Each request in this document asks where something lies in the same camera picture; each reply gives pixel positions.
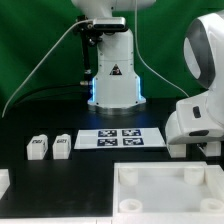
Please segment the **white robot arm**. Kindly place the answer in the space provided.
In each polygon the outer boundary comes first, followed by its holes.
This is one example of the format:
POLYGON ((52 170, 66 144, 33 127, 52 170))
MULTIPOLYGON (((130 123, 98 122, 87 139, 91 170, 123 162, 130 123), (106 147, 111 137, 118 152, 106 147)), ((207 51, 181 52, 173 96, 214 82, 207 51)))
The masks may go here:
MULTIPOLYGON (((115 11, 137 11, 156 0, 71 0, 89 22, 89 41, 97 46, 98 73, 92 80, 89 109, 125 113, 145 104, 134 71, 137 33, 115 11)), ((224 10, 196 18, 184 40, 189 71, 206 91, 180 100, 165 126, 169 145, 224 140, 224 10)))

